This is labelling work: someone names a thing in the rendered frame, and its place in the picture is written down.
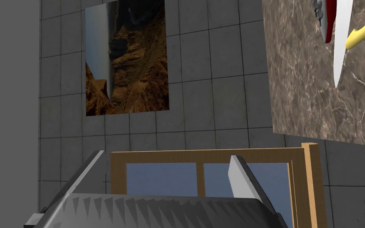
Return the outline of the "red and white object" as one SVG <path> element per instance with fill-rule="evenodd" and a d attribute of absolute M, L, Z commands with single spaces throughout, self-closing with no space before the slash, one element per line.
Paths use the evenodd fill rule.
<path fill-rule="evenodd" d="M 319 22 L 324 43 L 330 43 L 336 19 L 337 0 L 312 0 L 312 9 Z"/>

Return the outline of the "canyon landscape wall picture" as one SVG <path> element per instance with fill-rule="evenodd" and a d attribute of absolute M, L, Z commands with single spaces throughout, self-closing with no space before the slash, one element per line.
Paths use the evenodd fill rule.
<path fill-rule="evenodd" d="M 169 109 L 164 0 L 85 8 L 86 115 Z"/>

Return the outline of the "wooden framed window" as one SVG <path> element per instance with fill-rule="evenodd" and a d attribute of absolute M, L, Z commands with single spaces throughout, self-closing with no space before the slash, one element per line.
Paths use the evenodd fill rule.
<path fill-rule="evenodd" d="M 232 155 L 241 156 L 250 166 L 289 228 L 328 228 L 317 143 L 289 148 L 111 152 L 111 191 L 177 195 L 196 187 L 199 197 L 230 197 Z"/>

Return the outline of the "white knife blade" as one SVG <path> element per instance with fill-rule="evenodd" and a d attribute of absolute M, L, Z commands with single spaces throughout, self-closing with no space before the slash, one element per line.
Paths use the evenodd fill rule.
<path fill-rule="evenodd" d="M 346 41 L 348 38 L 352 7 L 353 0 L 337 0 L 333 58 L 333 78 L 335 87 L 338 86 L 342 67 L 344 65 Z"/>

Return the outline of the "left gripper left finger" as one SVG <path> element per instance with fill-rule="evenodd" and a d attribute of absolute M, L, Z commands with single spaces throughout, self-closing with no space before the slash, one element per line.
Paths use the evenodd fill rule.
<path fill-rule="evenodd" d="M 96 161 L 102 156 L 104 150 L 96 150 L 91 156 L 89 156 L 86 161 L 80 166 L 76 173 L 67 181 L 67 183 L 61 188 L 61 190 L 55 195 L 55 197 L 50 201 L 48 206 L 42 209 L 42 213 L 51 208 L 55 203 L 62 199 L 67 193 L 72 193 L 81 183 L 83 178 L 87 175 L 90 169 L 94 166 Z"/>

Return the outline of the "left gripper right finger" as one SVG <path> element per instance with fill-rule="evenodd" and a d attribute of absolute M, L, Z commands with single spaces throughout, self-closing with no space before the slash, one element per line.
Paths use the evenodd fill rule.
<path fill-rule="evenodd" d="M 260 200 L 271 213 L 277 214 L 262 186 L 241 156 L 230 157 L 228 178 L 235 198 Z"/>

